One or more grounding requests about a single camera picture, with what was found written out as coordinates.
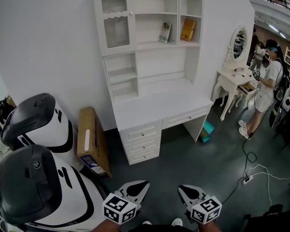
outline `book cover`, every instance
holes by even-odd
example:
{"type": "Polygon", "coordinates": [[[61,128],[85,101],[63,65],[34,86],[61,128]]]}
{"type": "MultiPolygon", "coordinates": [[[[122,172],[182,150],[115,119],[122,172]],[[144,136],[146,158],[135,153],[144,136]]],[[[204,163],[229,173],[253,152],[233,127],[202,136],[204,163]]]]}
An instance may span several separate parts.
{"type": "Polygon", "coordinates": [[[160,35],[159,35],[159,41],[161,41],[163,43],[167,43],[168,42],[170,31],[171,31],[171,27],[172,27],[172,23],[164,22],[162,24],[161,32],[160,32],[160,35]]]}
{"type": "Polygon", "coordinates": [[[185,41],[191,41],[197,22],[190,19],[185,19],[184,26],[180,38],[185,41]]]}

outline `ceiling light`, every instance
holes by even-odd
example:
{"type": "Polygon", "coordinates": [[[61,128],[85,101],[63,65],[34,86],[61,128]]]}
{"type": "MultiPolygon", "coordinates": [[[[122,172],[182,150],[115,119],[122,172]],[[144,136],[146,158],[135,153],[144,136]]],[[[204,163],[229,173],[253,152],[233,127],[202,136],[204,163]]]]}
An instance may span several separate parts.
{"type": "Polygon", "coordinates": [[[284,39],[286,38],[285,35],[283,35],[282,33],[279,33],[281,37],[283,37],[284,39]]]}
{"type": "Polygon", "coordinates": [[[275,30],[277,33],[279,32],[276,28],[274,28],[272,25],[269,25],[273,30],[275,30]]]}

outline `white t-shirt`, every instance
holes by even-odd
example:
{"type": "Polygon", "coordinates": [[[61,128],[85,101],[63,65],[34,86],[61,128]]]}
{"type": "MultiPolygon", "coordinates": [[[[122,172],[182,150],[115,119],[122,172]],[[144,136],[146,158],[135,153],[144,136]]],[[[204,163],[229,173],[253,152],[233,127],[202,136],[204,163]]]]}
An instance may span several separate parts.
{"type": "Polygon", "coordinates": [[[258,47],[256,51],[256,58],[259,60],[262,60],[264,55],[265,55],[265,50],[258,47]]]}
{"type": "Polygon", "coordinates": [[[280,62],[278,61],[272,61],[270,63],[270,65],[267,67],[266,69],[266,73],[265,73],[265,79],[272,79],[275,81],[275,87],[274,88],[270,88],[265,86],[263,83],[261,83],[261,88],[260,91],[264,92],[266,94],[268,94],[270,97],[274,97],[274,92],[273,90],[276,90],[276,88],[279,86],[279,83],[281,81],[281,78],[283,76],[283,68],[280,62]]]}

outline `floor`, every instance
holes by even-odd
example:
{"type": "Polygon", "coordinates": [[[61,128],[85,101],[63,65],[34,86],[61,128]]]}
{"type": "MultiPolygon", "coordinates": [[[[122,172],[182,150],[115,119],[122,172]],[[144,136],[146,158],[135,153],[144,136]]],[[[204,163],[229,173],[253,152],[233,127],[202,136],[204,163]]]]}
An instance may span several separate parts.
{"type": "MultiPolygon", "coordinates": [[[[244,102],[233,108],[223,122],[219,120],[223,107],[215,104],[207,120],[215,127],[207,143],[194,142],[183,125],[162,131],[160,156],[129,166],[117,130],[106,133],[110,147],[110,161],[113,179],[105,184],[115,191],[126,182],[148,180],[150,188],[142,203],[141,214],[122,227],[128,231],[145,220],[153,224],[170,224],[176,217],[182,218],[184,226],[196,230],[184,213],[186,207],[181,203],[177,187],[182,184],[203,188],[209,195],[224,201],[242,177],[245,155],[242,152],[244,138],[238,133],[239,119],[249,120],[254,106],[244,110],[244,102]]],[[[273,139],[275,130],[269,128],[268,117],[263,120],[253,138],[245,144],[246,152],[254,152],[257,163],[266,166],[277,177],[290,177],[290,148],[280,150],[284,142],[280,136],[273,139]]],[[[257,168],[251,173],[263,172],[257,168]]],[[[270,197],[272,204],[283,204],[284,211],[290,209],[289,181],[270,178],[270,197]]],[[[262,216],[270,207],[267,194],[267,175],[259,174],[248,184],[239,184],[237,191],[224,204],[217,225],[222,231],[237,232],[243,225],[246,214],[262,216]]]]}

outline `ceiling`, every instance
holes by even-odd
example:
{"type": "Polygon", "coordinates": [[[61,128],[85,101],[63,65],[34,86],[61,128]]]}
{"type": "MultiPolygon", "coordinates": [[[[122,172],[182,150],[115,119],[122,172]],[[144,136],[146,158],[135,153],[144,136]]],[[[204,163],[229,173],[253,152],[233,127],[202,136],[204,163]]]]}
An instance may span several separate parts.
{"type": "Polygon", "coordinates": [[[286,40],[288,40],[290,42],[290,25],[289,24],[287,24],[287,23],[285,23],[277,18],[260,13],[258,11],[255,11],[255,23],[257,26],[265,28],[265,29],[279,35],[279,33],[277,33],[276,31],[274,31],[273,29],[271,29],[268,26],[269,24],[272,25],[277,30],[279,30],[282,34],[284,34],[286,36],[286,40]]]}

